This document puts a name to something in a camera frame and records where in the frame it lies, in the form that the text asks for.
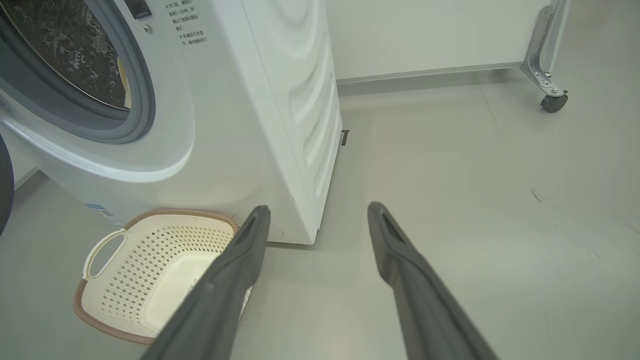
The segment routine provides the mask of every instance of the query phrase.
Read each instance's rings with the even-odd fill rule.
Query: brown basket rim
[[[136,225],[138,222],[141,222],[143,219],[154,216],[154,215],[191,215],[196,217],[204,217],[204,218],[212,218],[215,220],[220,220],[231,225],[231,228],[234,230],[234,235],[238,232],[239,227],[235,221],[233,221],[230,217],[213,213],[211,211],[205,210],[193,210],[193,209],[155,209],[147,211],[146,213],[142,213],[136,217],[134,217],[130,222],[124,225],[123,229],[129,230],[133,225]],[[118,330],[112,326],[105,324],[104,322],[94,318],[92,315],[87,313],[82,306],[82,296],[84,294],[84,289],[89,282],[85,279],[80,280],[76,288],[76,292],[74,293],[74,313],[82,319],[82,321],[91,325],[93,328],[96,328],[99,331],[104,332],[107,335],[111,335],[118,339],[123,339],[130,341],[132,343],[138,343],[143,345],[151,345],[154,342],[155,338],[151,338],[150,336],[142,336],[136,335],[131,332]]]

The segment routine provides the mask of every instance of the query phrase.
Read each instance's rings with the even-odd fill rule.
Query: front-loading washing machine
[[[311,244],[342,132],[322,0],[0,0],[0,131],[115,225],[194,208]]]

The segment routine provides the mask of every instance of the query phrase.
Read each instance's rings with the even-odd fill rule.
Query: black caster wheel
[[[568,99],[569,98],[566,95],[562,95],[560,97],[547,95],[544,99],[542,99],[540,106],[547,109],[547,111],[549,111],[550,113],[555,113],[560,110],[564,106],[564,104],[566,104],[566,101]]]

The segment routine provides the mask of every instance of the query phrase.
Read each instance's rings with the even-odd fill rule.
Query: gray floor
[[[554,70],[570,100],[553,115],[517,71],[341,97],[350,133],[316,244],[267,248],[232,358],[406,358],[367,233],[372,200],[500,358],[639,358],[639,17],[634,0],[573,2]],[[84,257],[110,230],[42,174],[19,190],[0,239],[3,357],[142,354],[71,309]]]

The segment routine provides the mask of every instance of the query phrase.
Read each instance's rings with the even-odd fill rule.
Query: laundry basket
[[[237,231],[229,217],[208,211],[148,211],[104,237],[89,253],[74,312],[106,334],[151,344]],[[119,236],[124,240],[115,253],[91,275],[96,254]]]

